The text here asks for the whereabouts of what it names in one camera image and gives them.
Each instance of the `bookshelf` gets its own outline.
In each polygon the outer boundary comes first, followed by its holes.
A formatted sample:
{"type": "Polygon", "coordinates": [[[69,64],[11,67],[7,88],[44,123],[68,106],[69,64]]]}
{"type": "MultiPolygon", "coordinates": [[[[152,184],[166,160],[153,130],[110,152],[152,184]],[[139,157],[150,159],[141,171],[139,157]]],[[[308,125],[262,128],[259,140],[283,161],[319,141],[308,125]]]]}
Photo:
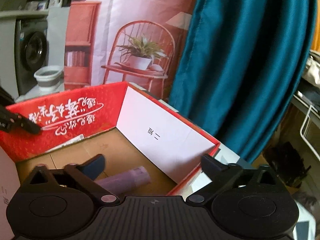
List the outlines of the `bookshelf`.
{"type": "Polygon", "coordinates": [[[64,60],[65,89],[91,84],[93,46],[101,2],[72,2],[70,6],[64,60]]]}

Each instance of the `chair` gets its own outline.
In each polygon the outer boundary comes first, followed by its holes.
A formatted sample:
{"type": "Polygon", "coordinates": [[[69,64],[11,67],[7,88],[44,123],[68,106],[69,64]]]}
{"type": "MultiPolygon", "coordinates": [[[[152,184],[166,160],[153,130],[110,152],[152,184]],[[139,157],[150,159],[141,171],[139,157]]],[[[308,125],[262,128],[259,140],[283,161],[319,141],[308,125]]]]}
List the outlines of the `chair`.
{"type": "Polygon", "coordinates": [[[164,28],[162,25],[150,21],[134,21],[126,24],[116,34],[115,41],[113,43],[109,60],[106,65],[101,66],[106,69],[106,73],[104,76],[105,82],[108,79],[108,75],[110,71],[118,72],[123,74],[122,81],[125,80],[127,75],[142,77],[148,79],[147,88],[150,92],[152,82],[154,79],[161,80],[161,98],[163,97],[164,90],[164,80],[168,78],[168,70],[172,59],[175,53],[175,42],[171,35],[171,33],[164,28]],[[124,55],[125,50],[120,51],[120,48],[117,47],[119,45],[129,45],[129,40],[131,37],[139,38],[141,36],[145,36],[146,38],[158,43],[161,48],[164,50],[164,53],[167,55],[167,58],[155,59],[154,64],[158,64],[164,70],[162,74],[149,74],[148,71],[143,73],[132,72],[128,69],[123,69],[123,64],[125,64],[130,55],[124,55]]]}

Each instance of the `teal curtain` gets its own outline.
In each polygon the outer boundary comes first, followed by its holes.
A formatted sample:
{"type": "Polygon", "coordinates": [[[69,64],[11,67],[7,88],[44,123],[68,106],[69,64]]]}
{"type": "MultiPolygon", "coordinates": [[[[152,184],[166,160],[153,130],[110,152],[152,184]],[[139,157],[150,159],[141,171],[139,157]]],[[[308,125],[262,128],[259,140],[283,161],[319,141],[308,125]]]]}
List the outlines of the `teal curtain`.
{"type": "Polygon", "coordinates": [[[316,0],[197,0],[169,104],[248,162],[302,75],[316,0]]]}

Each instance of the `black washing machine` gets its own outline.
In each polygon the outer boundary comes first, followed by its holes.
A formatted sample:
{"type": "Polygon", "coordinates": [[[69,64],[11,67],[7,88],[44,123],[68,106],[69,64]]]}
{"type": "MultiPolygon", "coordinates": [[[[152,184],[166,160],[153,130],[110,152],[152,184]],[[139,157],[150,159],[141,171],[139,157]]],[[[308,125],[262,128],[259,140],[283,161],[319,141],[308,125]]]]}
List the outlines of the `black washing machine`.
{"type": "Polygon", "coordinates": [[[16,22],[14,60],[19,96],[37,85],[34,73],[48,64],[47,29],[45,18],[16,22]]]}

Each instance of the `purple bottle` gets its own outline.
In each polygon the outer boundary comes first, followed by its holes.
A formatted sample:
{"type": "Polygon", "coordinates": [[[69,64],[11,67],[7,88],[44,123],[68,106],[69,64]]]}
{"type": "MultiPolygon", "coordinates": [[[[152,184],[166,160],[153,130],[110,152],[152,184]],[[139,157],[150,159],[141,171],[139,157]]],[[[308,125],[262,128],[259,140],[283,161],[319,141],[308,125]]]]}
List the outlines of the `purple bottle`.
{"type": "Polygon", "coordinates": [[[151,178],[147,170],[140,166],[112,177],[95,181],[98,185],[115,195],[130,191],[136,187],[149,184],[151,178]]]}

